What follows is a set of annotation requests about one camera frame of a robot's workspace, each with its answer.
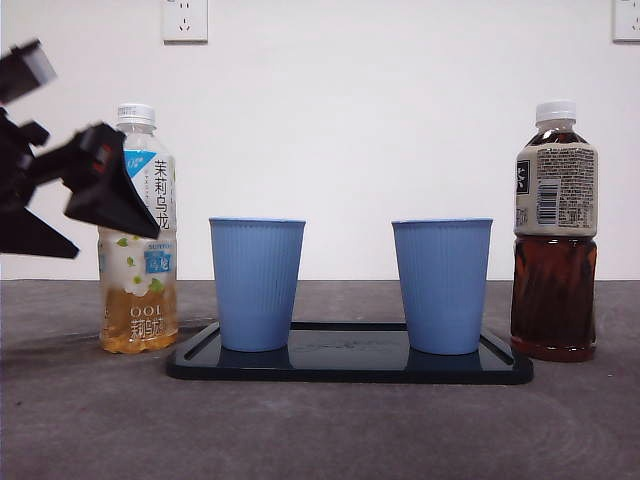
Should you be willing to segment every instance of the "plastic bottle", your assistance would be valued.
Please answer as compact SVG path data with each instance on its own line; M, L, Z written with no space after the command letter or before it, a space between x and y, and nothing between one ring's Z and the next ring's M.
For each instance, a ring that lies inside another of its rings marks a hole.
M575 103L538 105L516 166L511 344L542 360L593 357L598 154L573 131Z
M153 135L152 107L120 105L118 128L126 134L127 172L158 222L160 235L153 240L98 229L105 309L100 341L110 352L137 353L172 344L178 332L175 164Z

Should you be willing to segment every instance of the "ribbed cup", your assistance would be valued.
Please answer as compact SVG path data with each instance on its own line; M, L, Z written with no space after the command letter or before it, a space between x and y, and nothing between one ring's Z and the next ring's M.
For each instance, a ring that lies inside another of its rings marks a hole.
M287 343L304 221L210 218L222 345L263 352Z
M448 355L478 349L492 222L392 222L413 348Z

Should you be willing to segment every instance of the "blue label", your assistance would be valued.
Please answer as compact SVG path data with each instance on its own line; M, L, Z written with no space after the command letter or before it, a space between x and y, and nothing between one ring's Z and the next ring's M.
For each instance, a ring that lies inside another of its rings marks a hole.
M144 252L147 273L164 273L171 271L171 254L164 250Z
M125 150L124 163L127 166L127 173L129 174L129 177L135 177L136 174L155 156L156 152L147 152L146 150Z

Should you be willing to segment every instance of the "nutrition label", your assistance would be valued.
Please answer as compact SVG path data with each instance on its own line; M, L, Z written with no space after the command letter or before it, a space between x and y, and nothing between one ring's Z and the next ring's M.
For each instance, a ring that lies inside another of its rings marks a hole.
M537 158L537 209L540 225L592 228L595 152L586 148L545 148Z

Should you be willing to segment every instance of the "white wall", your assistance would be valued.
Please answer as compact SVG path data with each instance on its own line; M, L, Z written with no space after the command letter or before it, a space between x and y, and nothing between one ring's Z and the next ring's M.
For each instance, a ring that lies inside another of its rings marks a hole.
M307 219L305 279L397 278L392 219L491 216L489 276L511 278L514 159L536 103L566 96L600 151L598 277L640 278L640 45L611 42L609 0L209 4L205 46L163 45L160 0L2 5L2 45L39 37L59 75L9 105L50 145L119 102L157 108L180 278L212 278L212 215ZM48 185L32 210L79 257L3 255L4 278L97 278L67 196Z

